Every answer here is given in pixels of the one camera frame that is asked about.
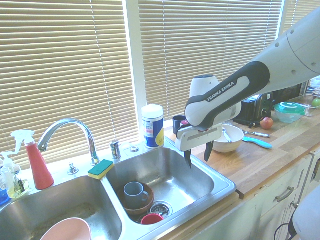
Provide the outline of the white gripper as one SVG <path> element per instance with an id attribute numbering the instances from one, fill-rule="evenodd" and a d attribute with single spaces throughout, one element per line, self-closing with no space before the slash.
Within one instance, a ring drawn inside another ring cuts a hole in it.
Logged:
<path id="1" fill-rule="evenodd" d="M 178 130 L 175 140 L 175 147 L 183 152 L 184 159 L 189 166 L 192 167 L 191 154 L 193 148 L 206 144 L 204 152 L 204 160 L 207 162 L 211 156 L 215 140 L 222 135 L 222 124 L 210 127 L 208 130 L 199 131 L 193 126 L 188 126 Z"/>

